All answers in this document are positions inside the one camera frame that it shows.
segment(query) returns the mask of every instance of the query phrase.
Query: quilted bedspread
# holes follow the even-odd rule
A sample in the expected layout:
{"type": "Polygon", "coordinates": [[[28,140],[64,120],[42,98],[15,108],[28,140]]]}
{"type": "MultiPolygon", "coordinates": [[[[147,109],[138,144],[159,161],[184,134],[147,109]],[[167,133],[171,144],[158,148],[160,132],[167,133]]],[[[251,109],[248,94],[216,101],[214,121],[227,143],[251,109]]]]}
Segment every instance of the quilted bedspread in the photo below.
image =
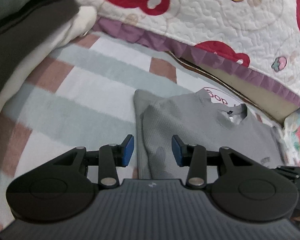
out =
{"type": "Polygon", "coordinates": [[[300,96],[300,0],[80,0],[98,15],[215,53],[300,96]]]}

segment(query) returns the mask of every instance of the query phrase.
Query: striped rug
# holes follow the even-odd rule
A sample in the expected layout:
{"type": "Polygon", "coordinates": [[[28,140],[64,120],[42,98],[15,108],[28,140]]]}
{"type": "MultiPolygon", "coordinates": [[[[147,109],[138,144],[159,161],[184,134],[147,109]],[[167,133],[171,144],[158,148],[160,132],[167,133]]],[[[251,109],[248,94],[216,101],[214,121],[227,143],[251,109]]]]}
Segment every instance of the striped rug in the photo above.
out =
{"type": "MultiPolygon", "coordinates": [[[[206,88],[211,100],[241,100],[219,84],[186,70],[170,55],[89,33],[54,50],[29,75],[0,114],[0,231],[13,221],[5,191],[13,178],[76,146],[97,150],[135,135],[136,89],[170,97],[206,88]]],[[[271,125],[261,112],[258,119],[271,125]]],[[[137,178],[136,150],[120,181],[137,178]]],[[[98,168],[88,178],[98,181],[98,168]]]]}

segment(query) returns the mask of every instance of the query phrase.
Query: ribbed gray plastic surface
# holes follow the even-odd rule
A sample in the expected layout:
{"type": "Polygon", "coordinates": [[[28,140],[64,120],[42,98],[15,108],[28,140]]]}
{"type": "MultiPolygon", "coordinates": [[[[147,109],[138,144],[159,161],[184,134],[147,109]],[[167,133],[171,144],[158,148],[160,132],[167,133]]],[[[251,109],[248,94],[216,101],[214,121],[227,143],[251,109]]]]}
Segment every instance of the ribbed gray plastic surface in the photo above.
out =
{"type": "Polygon", "coordinates": [[[3,240],[292,240],[300,231],[288,220],[267,224],[236,221],[218,211],[202,191],[188,190],[179,180],[124,180],[103,190],[81,214],[55,224],[17,220],[3,240]]]}

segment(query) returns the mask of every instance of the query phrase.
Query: gray t-shirt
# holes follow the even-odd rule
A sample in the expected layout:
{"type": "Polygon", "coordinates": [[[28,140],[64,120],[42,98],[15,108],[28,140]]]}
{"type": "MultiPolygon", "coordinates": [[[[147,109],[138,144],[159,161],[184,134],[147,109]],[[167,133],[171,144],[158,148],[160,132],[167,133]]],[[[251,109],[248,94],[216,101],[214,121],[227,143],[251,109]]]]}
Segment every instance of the gray t-shirt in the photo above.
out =
{"type": "MultiPolygon", "coordinates": [[[[202,89],[171,98],[137,90],[134,105],[141,179],[186,180],[188,167],[177,166],[171,150],[174,134],[186,144],[200,144],[210,151],[229,146],[269,168],[283,165],[274,131],[259,122],[245,104],[228,107],[212,103],[202,89]]],[[[209,178],[209,169],[207,172],[208,182],[214,181],[216,178],[209,178]]]]}

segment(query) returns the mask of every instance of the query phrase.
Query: metal pin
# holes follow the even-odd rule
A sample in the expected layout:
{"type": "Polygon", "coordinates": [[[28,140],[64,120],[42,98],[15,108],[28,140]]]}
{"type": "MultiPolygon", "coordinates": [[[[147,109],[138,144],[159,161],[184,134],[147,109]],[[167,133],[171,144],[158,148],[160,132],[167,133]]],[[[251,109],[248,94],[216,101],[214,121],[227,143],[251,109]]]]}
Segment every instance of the metal pin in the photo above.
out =
{"type": "Polygon", "coordinates": [[[198,177],[194,177],[194,178],[190,178],[188,180],[188,182],[192,185],[192,186],[201,186],[204,184],[204,180],[198,177]]]}
{"type": "Polygon", "coordinates": [[[117,183],[117,180],[111,177],[106,177],[101,180],[101,183],[105,186],[113,186],[117,183]]]}

